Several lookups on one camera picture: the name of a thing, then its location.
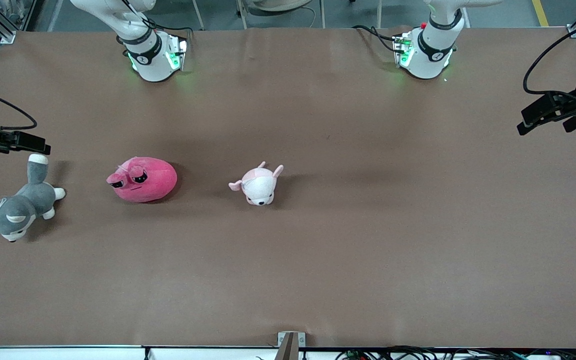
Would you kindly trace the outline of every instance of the table surface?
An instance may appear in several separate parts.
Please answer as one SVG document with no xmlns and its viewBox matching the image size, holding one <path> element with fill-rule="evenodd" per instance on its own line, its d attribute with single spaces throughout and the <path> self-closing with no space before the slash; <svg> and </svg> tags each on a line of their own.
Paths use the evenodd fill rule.
<svg viewBox="0 0 576 360">
<path fill-rule="evenodd" d="M 576 132 L 515 129 L 563 34 L 465 29 L 419 80 L 358 30 L 196 32 L 192 72 L 148 83 L 112 32 L 19 33 L 0 96 L 68 194 L 0 237 L 0 345 L 576 347 Z M 573 89 L 576 40 L 530 82 Z M 116 197 L 135 156 L 180 187 Z M 27 157 L 0 154 L 0 198 Z M 227 184 L 262 161 L 285 170 L 254 207 Z"/>
</svg>

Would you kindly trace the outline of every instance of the gray floor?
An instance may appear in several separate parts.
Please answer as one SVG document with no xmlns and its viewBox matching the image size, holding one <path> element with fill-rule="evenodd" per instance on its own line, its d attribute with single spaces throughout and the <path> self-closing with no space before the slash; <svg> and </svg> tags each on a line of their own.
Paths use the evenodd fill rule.
<svg viewBox="0 0 576 360">
<path fill-rule="evenodd" d="M 207 30 L 240 30 L 242 19 L 237 16 L 236 0 L 197 0 L 199 12 Z M 378 0 L 324 0 L 327 28 L 349 28 L 353 25 L 377 25 Z M 551 26 L 565 25 L 576 19 L 576 0 L 542 0 Z M 313 27 L 322 27 L 320 2 L 309 7 L 315 11 Z M 164 27 L 199 29 L 192 0 L 158 0 L 148 16 Z M 505 0 L 483 8 L 468 9 L 473 28 L 538 27 L 539 21 L 531 0 Z M 417 26 L 428 20 L 428 7 L 422 0 L 383 0 L 381 27 Z M 249 27 L 308 27 L 313 13 L 299 9 L 279 16 L 249 16 Z M 108 32 L 94 16 L 77 9 L 70 0 L 45 0 L 36 21 L 38 32 Z"/>
</svg>

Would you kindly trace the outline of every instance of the white and pink plush toy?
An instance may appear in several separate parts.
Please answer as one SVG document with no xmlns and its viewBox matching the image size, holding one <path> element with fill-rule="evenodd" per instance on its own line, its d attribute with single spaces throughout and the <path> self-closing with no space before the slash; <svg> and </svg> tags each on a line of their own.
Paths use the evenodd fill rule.
<svg viewBox="0 0 576 360">
<path fill-rule="evenodd" d="M 275 198 L 277 177 L 284 171 L 284 166 L 277 166 L 274 172 L 264 168 L 264 166 L 266 166 L 265 161 L 248 171 L 238 182 L 228 184 L 231 191 L 242 191 L 250 205 L 257 205 L 258 207 L 269 205 Z"/>
</svg>

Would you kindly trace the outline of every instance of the chair leg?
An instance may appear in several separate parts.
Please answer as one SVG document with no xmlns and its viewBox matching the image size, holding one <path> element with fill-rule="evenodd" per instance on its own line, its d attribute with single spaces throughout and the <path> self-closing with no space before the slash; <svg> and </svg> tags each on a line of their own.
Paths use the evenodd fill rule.
<svg viewBox="0 0 576 360">
<path fill-rule="evenodd" d="M 192 0 L 192 5 L 194 6 L 194 12 L 197 14 L 197 19 L 199 20 L 199 30 L 206 30 L 206 27 L 204 26 L 204 20 L 202 19 L 202 14 L 199 13 L 197 0 Z"/>
<path fill-rule="evenodd" d="M 377 6 L 377 29 L 382 28 L 382 5 L 383 0 L 379 0 L 379 6 Z"/>
<path fill-rule="evenodd" d="M 242 0 L 237 0 L 237 11 L 241 14 L 241 22 L 244 25 L 244 30 L 248 29 L 246 23 L 246 8 L 244 7 Z"/>
<path fill-rule="evenodd" d="M 319 0 L 319 10 L 321 13 L 321 28 L 326 28 L 326 12 L 324 10 L 324 0 Z"/>
</svg>

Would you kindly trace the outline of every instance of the pink plush toy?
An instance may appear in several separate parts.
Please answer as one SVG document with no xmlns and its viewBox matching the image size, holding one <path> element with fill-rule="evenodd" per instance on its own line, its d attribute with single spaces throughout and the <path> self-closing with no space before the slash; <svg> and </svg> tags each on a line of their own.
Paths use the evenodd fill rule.
<svg viewBox="0 0 576 360">
<path fill-rule="evenodd" d="M 258 207 L 269 205 L 275 198 L 277 177 L 284 171 L 284 166 L 277 166 L 274 172 L 264 168 L 264 166 L 266 166 L 265 161 L 248 171 L 238 182 L 228 184 L 231 191 L 242 191 L 250 205 L 257 205 Z"/>
<path fill-rule="evenodd" d="M 133 157 L 105 180 L 126 201 L 148 203 L 163 198 L 177 184 L 171 164 L 153 157 Z"/>
</svg>

